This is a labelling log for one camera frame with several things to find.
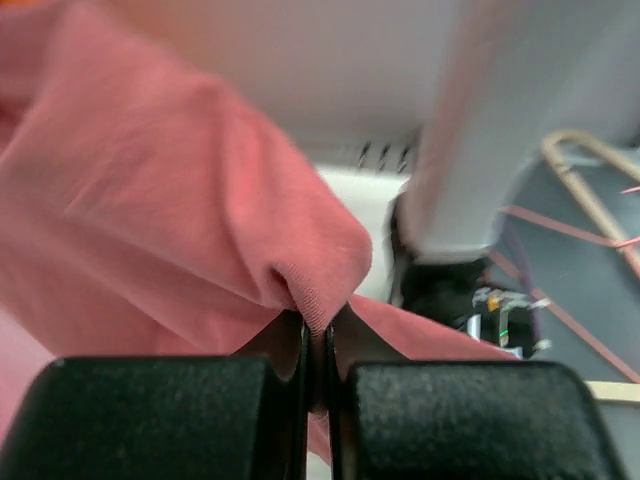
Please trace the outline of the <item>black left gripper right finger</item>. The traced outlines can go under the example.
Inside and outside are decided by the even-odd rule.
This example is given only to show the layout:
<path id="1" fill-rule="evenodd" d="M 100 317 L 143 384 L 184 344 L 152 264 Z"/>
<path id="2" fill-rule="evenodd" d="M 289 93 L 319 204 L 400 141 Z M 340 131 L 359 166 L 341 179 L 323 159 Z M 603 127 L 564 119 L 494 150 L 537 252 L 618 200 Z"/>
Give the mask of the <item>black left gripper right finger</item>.
<path id="1" fill-rule="evenodd" d="M 359 319 L 326 334 L 336 479 L 624 479 L 593 394 L 567 367 L 412 361 Z"/>

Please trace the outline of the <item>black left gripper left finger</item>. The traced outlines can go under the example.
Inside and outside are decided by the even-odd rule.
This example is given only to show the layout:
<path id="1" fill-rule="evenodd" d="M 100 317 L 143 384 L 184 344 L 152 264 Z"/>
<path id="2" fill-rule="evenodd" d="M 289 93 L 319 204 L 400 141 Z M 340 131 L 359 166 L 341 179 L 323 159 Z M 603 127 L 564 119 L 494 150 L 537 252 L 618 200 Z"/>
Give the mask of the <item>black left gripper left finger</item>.
<path id="1" fill-rule="evenodd" d="M 310 339 L 282 314 L 228 356 L 68 357 L 34 379 L 5 479 L 301 479 Z"/>

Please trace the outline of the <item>dusty rose t shirt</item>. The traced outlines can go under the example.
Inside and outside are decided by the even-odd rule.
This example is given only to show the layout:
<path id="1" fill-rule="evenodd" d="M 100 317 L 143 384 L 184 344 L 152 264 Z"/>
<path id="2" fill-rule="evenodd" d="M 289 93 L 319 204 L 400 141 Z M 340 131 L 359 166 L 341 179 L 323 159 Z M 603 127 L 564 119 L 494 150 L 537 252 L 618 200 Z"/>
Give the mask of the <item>dusty rose t shirt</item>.
<path id="1" fill-rule="evenodd" d="M 352 304 L 412 359 L 501 353 L 357 288 L 365 228 L 221 78 L 92 1 L 1 11 L 1 424 L 71 355 L 228 354 Z"/>

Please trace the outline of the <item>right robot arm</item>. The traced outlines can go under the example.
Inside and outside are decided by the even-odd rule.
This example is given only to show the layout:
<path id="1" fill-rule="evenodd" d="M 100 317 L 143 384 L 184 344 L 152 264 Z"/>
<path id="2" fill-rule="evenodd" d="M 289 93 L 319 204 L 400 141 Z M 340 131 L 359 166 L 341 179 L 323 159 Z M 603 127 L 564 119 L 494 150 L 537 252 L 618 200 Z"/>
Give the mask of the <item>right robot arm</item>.
<path id="1" fill-rule="evenodd" d="M 501 207 L 635 1 L 467 1 L 436 111 L 389 218 L 393 302 L 463 330 Z"/>

